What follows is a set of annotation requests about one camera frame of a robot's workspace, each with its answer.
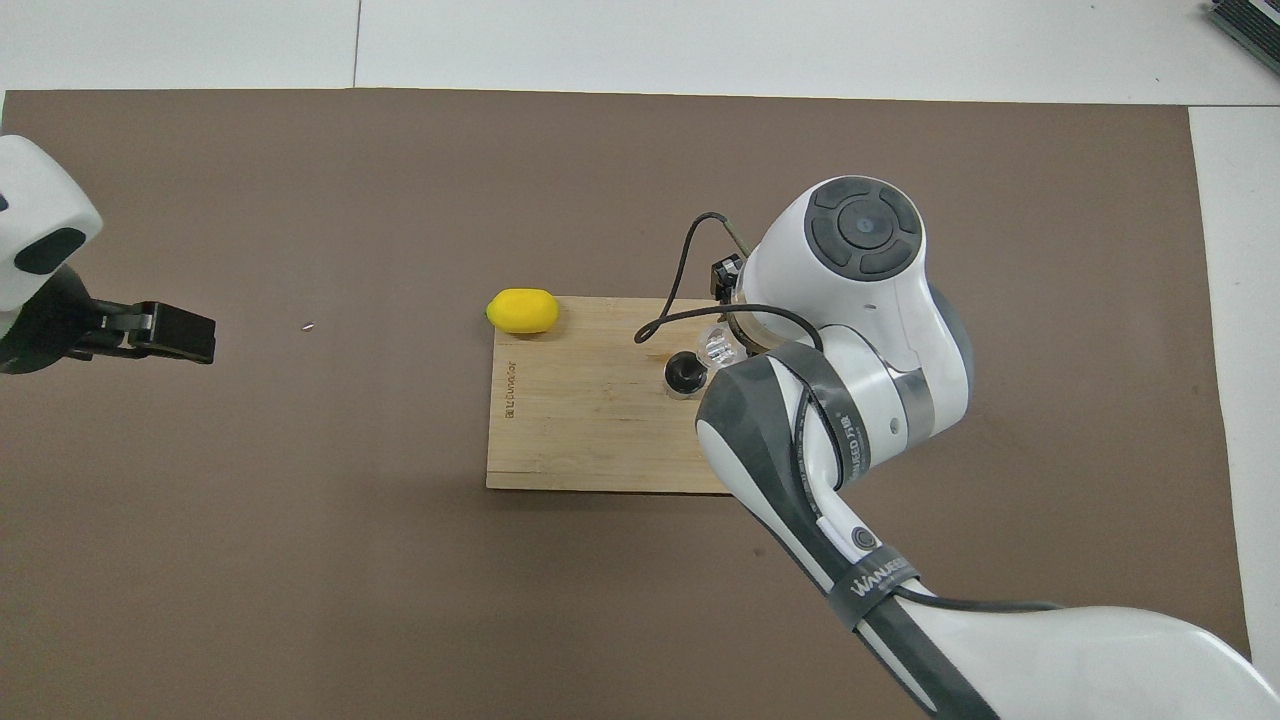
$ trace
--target lemon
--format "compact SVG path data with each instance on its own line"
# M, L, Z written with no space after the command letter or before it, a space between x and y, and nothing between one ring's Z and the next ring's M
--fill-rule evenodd
M508 287L489 301L484 314L506 333L544 333L559 318L559 304L545 290Z

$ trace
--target black cable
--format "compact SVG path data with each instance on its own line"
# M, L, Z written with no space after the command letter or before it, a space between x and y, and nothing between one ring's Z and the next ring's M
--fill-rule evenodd
M810 323L809 320L805 320L800 315L785 307L776 307L773 305L759 305L749 302L749 304L714 305L708 307L699 307L696 310L686 310L684 313L676 313L673 315L669 314L671 305L676 301L676 292L680 290L680 281L685 277L685 263L689 261L689 249L694 243L694 233L698 231L698 225L700 225L704 220L710 220L710 219L719 220L721 224L724 225L724 229L730 231L731 236L733 234L728 218L721 215L719 213L703 213L701 215L694 218L694 222L689 225L689 232L685 233L685 246L680 251L680 264L676 265L676 279L672 281L671 283L671 292L667 293L667 302L663 304L662 313L659 313L655 319L650 320L649 323L645 323L639 331L636 331L635 334L636 345L646 342L649 338L653 337L655 332L658 332L658 328L675 320L685 320L689 318L698 318L700 315L721 315L724 313L768 313L771 315L778 315L781 318L786 318L787 320L791 320L792 323L800 325L800 329L803 329L805 334L813 338L814 348L822 352L822 336L818 334L818 328L813 327L813 323Z
M934 597L915 591L899 587L893 594L902 600L910 600L918 605L938 607L942 610L964 610L966 612L1039 612L1043 610L1062 610L1062 606L1047 600L1023 601L982 601L982 600L951 600L948 597Z
M800 325L800 329L805 332L813 340L813 347L818 352L822 352L822 336L818 334L818 328L813 327L813 323L805 320L800 315L796 315L786 307L776 307L773 305L759 305L756 302L731 302L728 305L708 305L707 307L698 307L695 310L685 310L684 313L672 313L671 315L663 314L653 320L649 320L636 331L635 341L636 343L645 342L653 333L658 332L658 328L666 325L667 323L673 323L676 320L687 320L689 318L698 318L700 315L722 315L724 313L768 313L771 315L777 315L780 318L786 318L792 323Z
M804 468L804 429L805 429L805 418L808 416L809 404L810 402L813 402L813 393L809 392L809 386L806 386L806 384L804 384L804 382L801 382L800 383L800 398L796 402L795 430L792 430L792 433L791 433L791 448L792 448L791 452L792 452L792 456L795 457L795 480L794 482L799 487L799 491L801 493L804 493L804 498L809 502L809 507L814 512L814 521L817 523L818 518L822 515L822 509L818 507L818 502L813 498L813 491L809 489L809 473ZM823 419L823 425L826 427L826 424L827 424L826 419ZM826 429L827 429L827 436L832 438L831 442L835 443L836 441L832 437L831 428L828 427ZM837 478L842 478L844 477L844 468L842 468L842 465L844 464L840 460L840 454L837 452L836 454L836 477Z

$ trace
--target black bracket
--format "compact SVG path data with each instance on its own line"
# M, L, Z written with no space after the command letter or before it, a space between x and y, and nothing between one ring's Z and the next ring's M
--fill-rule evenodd
M735 252L712 265L712 297L716 302L732 302L737 275L742 272L742 259Z
M79 275L59 268L0 337L0 373L32 373L61 357L148 356L214 361L214 320L164 302L93 300Z
M836 579L827 593L827 603L845 628L852 630L873 607L893 594L899 585L919 577L920 573L901 552L882 544Z

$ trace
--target black strap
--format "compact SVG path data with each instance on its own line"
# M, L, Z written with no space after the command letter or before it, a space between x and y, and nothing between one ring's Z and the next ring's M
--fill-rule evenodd
M874 630L884 647L906 670L906 674L924 691L932 711L923 702L920 707L934 720L1000 720L982 693L933 644L929 635L911 619L900 602L890 600L872 609L867 625ZM879 651L872 648L879 657ZM897 676L897 670L890 669Z
M836 580L827 593L827 602L845 628L852 630L899 585L919 577L920 573L901 552L882 544Z
M791 370L791 374L808 388L818 411L827 427L827 434L836 446L837 478L836 489L846 482L852 482L867 473L870 466L870 445L867 442L867 427L858 411L854 396L849 395L845 380L831 366L831 363L808 345L788 342L768 352L769 357Z

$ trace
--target circular button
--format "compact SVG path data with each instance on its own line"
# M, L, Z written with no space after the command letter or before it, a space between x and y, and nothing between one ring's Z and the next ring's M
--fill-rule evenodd
M867 528L854 528L852 538L854 544L856 544L859 550L872 550L876 547L876 536L873 536Z
M840 211L838 224L855 247L876 250L893 234L893 209L879 200L855 200Z

